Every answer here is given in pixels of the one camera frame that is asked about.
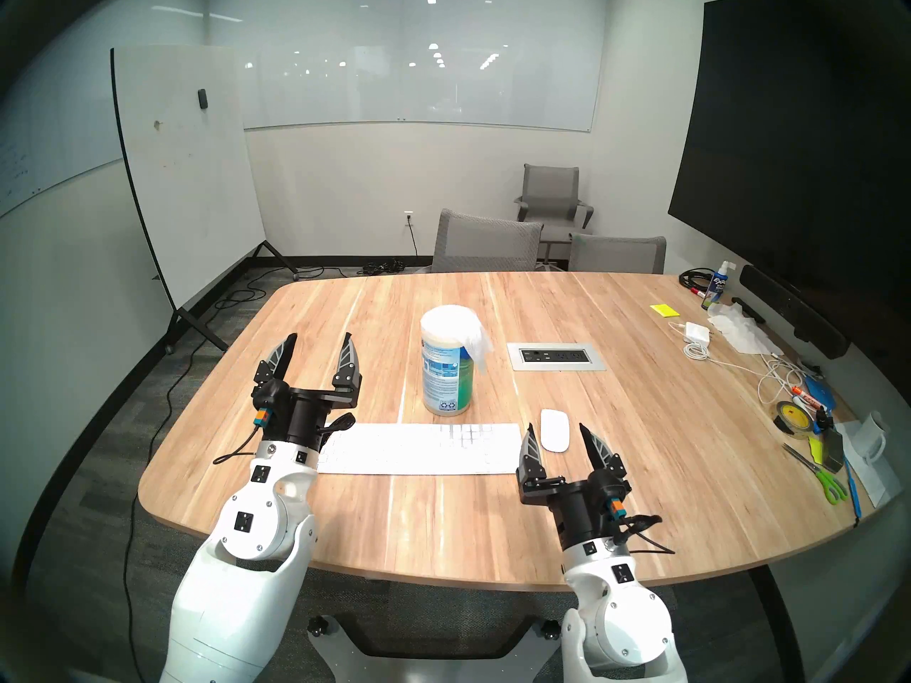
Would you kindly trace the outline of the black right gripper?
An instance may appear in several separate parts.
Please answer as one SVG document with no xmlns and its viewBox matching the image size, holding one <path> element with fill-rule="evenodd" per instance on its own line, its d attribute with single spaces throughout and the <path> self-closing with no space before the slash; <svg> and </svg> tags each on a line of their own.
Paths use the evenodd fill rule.
<svg viewBox="0 0 911 683">
<path fill-rule="evenodd" d="M 579 424 L 579 431 L 594 470 L 627 474 L 620 456 L 602 438 L 584 424 Z M 628 540 L 621 530 L 624 517 L 617 517 L 610 507 L 613 500 L 627 497 L 628 480 L 611 475 L 589 475 L 576 482 L 563 476 L 547 478 L 533 424 L 522 437 L 516 475 L 521 503 L 546 506 L 553 514 L 562 550 L 598 538 L 620 544 Z"/>
</svg>

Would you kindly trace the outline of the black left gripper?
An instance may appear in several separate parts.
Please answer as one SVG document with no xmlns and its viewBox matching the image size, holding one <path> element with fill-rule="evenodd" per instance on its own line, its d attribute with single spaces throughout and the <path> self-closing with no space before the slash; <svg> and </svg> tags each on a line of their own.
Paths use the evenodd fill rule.
<svg viewBox="0 0 911 683">
<path fill-rule="evenodd" d="M 283 380 L 293 357 L 297 333 L 289 334 L 263 360 L 254 374 L 254 392 L 273 379 Z M 322 447 L 329 436 L 355 424 L 363 376 L 351 332 L 346 332 L 333 376 L 333 391 L 281 388 L 274 404 L 275 441 Z"/>
</svg>

